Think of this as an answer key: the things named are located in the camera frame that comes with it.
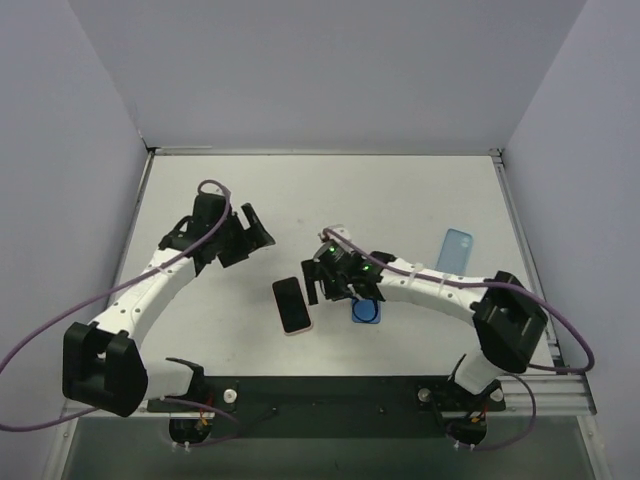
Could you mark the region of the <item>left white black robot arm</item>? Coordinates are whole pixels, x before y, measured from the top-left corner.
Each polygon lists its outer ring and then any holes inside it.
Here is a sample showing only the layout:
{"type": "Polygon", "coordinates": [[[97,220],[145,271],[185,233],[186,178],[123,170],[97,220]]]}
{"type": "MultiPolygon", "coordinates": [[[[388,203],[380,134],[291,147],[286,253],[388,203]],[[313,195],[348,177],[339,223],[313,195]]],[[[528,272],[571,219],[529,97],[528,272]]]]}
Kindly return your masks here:
{"type": "Polygon", "coordinates": [[[202,366],[175,357],[146,360],[140,348],[175,296],[214,261],[224,268],[274,245],[253,206],[240,219],[222,194],[200,193],[193,211],[159,242],[141,281],[87,324],[63,337],[63,395],[127,417],[146,400],[169,397],[183,411],[205,398],[202,366]]]}

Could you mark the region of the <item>light blue phone case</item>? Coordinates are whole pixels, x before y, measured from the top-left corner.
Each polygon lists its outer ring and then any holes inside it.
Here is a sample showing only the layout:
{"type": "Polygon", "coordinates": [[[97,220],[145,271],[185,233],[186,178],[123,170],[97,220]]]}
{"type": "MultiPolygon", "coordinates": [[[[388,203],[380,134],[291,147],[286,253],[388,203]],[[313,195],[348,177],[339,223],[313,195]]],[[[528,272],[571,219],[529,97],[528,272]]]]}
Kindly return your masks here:
{"type": "Polygon", "coordinates": [[[471,234],[449,228],[444,235],[436,269],[444,273],[464,276],[473,244],[474,239],[471,234]]]}

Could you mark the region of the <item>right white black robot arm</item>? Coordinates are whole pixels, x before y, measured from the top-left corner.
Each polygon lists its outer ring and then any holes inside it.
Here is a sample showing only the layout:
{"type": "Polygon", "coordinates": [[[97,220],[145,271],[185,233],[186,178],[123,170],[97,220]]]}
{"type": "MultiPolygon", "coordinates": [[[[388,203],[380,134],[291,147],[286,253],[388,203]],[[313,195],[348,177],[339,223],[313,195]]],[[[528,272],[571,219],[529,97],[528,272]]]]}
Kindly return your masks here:
{"type": "Polygon", "coordinates": [[[407,303],[470,325],[477,346],[465,353],[451,375],[464,391],[479,395],[498,377],[529,368],[548,317],[512,274],[457,277],[430,270],[386,252],[361,254],[330,239],[301,262],[308,301],[325,299],[407,303]]]}

